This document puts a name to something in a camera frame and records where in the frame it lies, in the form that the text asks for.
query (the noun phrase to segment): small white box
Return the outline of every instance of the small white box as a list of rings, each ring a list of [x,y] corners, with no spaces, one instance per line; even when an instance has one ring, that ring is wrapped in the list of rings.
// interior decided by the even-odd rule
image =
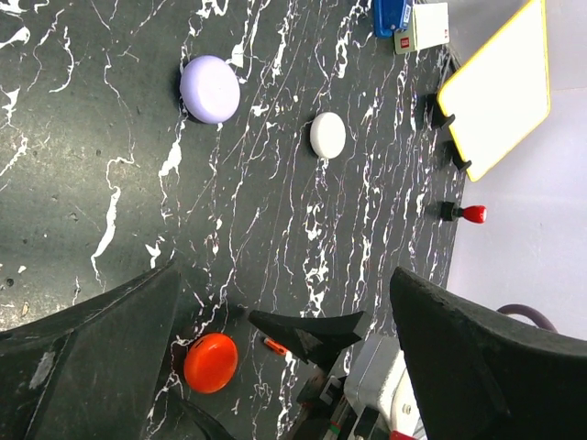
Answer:
[[[395,32],[393,38],[396,53],[447,44],[450,41],[449,4],[414,5],[407,30]]]

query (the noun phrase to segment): tabletop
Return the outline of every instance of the tabletop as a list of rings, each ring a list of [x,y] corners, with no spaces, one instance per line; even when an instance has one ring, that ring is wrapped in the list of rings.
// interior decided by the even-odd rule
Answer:
[[[194,121],[179,96],[202,54],[239,78],[222,125]],[[371,332],[392,334],[396,266],[447,280],[456,224],[437,204],[458,201],[463,178],[419,98],[448,58],[394,55],[363,0],[0,1],[0,329],[175,258],[170,354],[224,331],[240,363],[202,396],[166,359],[146,438],[194,438],[170,392],[237,438],[281,438],[308,368],[261,344],[248,310],[365,310]],[[325,111],[347,127],[331,160],[309,144]]]

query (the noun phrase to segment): blue object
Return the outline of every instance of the blue object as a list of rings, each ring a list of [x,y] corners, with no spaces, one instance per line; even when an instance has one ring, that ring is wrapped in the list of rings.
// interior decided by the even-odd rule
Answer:
[[[406,30],[414,0],[373,0],[375,36],[390,39],[396,30]]]

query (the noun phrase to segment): small red object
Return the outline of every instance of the small red object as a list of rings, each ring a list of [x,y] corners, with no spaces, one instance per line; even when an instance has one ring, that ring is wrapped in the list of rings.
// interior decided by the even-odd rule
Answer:
[[[413,437],[410,437],[409,435],[398,433],[397,431],[392,431],[392,436],[389,437],[389,440],[415,440],[415,439]]]
[[[273,350],[280,356],[285,356],[287,354],[287,348],[285,348],[281,344],[276,343],[270,337],[263,338],[263,344],[265,344],[267,347],[269,347],[271,350]]]
[[[469,206],[462,210],[462,216],[473,223],[485,223],[487,218],[487,208],[482,205]]]

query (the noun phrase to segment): white board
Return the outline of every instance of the white board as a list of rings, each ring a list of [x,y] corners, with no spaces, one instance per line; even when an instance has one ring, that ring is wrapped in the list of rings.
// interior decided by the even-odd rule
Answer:
[[[530,0],[440,89],[470,179],[479,180],[550,111],[545,0]]]

